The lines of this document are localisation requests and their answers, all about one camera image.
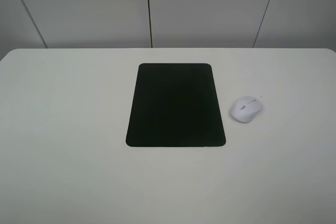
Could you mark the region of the white wireless computer mouse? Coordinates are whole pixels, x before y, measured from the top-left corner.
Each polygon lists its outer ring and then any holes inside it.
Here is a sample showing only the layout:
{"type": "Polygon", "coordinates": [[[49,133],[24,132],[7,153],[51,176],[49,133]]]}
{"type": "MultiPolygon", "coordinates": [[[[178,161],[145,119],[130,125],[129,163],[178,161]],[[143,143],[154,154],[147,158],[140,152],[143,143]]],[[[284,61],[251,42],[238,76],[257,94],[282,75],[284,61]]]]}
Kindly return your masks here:
{"type": "Polygon", "coordinates": [[[236,121],[249,123],[262,109],[263,104],[257,98],[245,96],[236,100],[229,113],[236,121]]]}

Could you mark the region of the black rectangular mouse pad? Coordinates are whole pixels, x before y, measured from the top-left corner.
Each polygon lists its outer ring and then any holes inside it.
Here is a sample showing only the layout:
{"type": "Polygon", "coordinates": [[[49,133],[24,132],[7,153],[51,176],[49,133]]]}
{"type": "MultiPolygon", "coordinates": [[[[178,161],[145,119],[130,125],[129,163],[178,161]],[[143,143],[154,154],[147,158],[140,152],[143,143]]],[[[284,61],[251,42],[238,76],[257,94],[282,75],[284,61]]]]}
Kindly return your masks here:
{"type": "Polygon", "coordinates": [[[130,147],[225,145],[211,65],[140,64],[125,142],[130,147]]]}

